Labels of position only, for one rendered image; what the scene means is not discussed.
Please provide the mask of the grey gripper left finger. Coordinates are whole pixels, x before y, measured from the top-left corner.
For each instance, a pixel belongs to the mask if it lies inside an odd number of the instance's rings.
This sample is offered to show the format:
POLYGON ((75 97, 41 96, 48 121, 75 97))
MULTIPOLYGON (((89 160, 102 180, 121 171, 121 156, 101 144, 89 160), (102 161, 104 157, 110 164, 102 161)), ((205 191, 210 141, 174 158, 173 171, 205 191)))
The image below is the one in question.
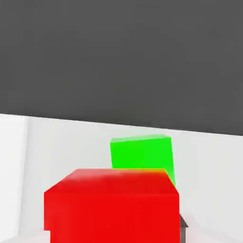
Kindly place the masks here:
POLYGON ((18 243, 50 243, 50 231, 37 231, 19 236, 18 243))

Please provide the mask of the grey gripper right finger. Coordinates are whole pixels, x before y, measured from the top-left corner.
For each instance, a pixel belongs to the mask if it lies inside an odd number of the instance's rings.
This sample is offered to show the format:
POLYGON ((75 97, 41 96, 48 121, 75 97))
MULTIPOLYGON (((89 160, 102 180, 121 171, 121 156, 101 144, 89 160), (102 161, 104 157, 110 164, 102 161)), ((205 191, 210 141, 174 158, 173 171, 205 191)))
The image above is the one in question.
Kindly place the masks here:
POLYGON ((188 220, 180 214, 180 243, 206 243, 199 223, 193 219, 188 220))

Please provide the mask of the small red cube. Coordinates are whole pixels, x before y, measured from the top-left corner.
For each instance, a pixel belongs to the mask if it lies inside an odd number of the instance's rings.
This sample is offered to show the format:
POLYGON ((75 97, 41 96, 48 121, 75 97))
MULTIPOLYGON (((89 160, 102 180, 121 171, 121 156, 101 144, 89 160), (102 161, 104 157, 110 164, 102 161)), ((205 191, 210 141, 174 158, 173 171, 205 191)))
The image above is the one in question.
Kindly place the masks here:
POLYGON ((81 168, 44 193, 50 243, 180 243, 179 194, 163 169, 81 168))

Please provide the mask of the small green cube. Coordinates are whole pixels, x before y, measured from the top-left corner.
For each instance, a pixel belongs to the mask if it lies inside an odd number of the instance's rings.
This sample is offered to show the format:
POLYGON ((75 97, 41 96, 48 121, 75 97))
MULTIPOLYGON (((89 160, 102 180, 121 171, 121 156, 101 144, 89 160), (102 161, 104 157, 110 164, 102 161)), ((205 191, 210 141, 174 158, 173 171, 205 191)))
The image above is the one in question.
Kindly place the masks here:
POLYGON ((159 134, 113 138, 110 149, 112 168, 162 168, 172 183, 176 183, 169 136, 159 134))

